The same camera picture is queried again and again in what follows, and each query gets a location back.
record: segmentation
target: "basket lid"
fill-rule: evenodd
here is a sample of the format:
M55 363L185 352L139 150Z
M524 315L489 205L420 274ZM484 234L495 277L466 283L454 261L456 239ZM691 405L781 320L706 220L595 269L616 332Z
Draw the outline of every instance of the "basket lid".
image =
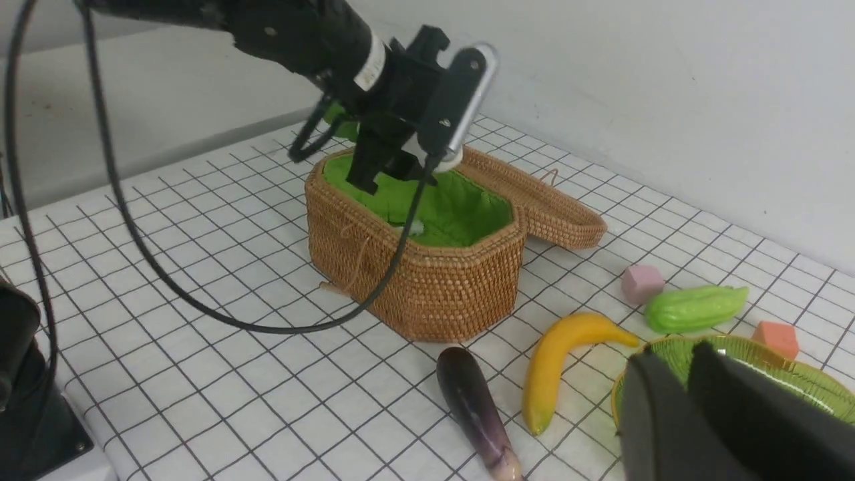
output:
M517 167L493 156L464 147L457 170L483 187L522 207L528 232L568 250L598 245L607 229L605 221L580 201L573 199ZM557 171L552 173L555 181Z

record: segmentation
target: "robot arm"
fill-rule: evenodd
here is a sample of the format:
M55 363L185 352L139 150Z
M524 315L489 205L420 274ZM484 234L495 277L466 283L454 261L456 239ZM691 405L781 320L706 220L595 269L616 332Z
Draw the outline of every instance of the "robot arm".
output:
M459 162L463 138L497 67L488 45L458 52L448 68L437 55L449 40L422 27L404 48L388 45L345 0L89 0L103 14L231 33L244 53L277 62L317 86L323 96L289 151L302 162L332 137L341 122L360 123L348 182L376 191L379 172L400 180ZM309 144L334 103L340 116Z

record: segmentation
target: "pink cube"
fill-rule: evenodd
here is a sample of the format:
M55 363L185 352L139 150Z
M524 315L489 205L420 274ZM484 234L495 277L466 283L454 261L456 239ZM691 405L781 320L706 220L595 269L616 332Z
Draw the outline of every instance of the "pink cube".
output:
M623 272L621 290L629 304L645 304L664 288L662 274L652 265L630 265Z
M771 347L787 359L796 359L799 355L799 339L796 328L790 324L760 321L752 336L754 341Z

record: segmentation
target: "white wall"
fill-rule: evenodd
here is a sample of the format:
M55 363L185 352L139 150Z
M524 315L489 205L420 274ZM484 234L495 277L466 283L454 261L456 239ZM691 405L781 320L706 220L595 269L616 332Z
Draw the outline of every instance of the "white wall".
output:
M855 273L855 3L352 1L494 43L488 115Z
M306 79L234 49L227 33L164 27L98 43L123 176L294 123L320 96ZM106 185L82 47L25 55L18 87L27 206Z
M9 36L20 7L21 0L0 2L0 57L6 56ZM101 16L96 18L98 37L101 39L144 32L155 27L157 25L140 21ZM83 31L80 15L74 7L74 0L42 0L32 13L28 30L25 43L27 51L46 50L79 43L82 40Z

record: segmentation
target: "green fabric lining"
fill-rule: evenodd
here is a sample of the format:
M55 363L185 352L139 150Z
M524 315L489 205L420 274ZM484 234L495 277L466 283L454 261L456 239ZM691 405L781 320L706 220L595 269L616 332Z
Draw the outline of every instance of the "green fabric lining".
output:
M324 179L391 225L403 225L417 182L380 174L377 193L370 195L345 180L351 162L351 156L330 159L323 171ZM505 198L455 171L434 177L438 185L425 189L416 213L424 223L424 233L412 235L414 242L424 246L472 246L513 222L513 209Z

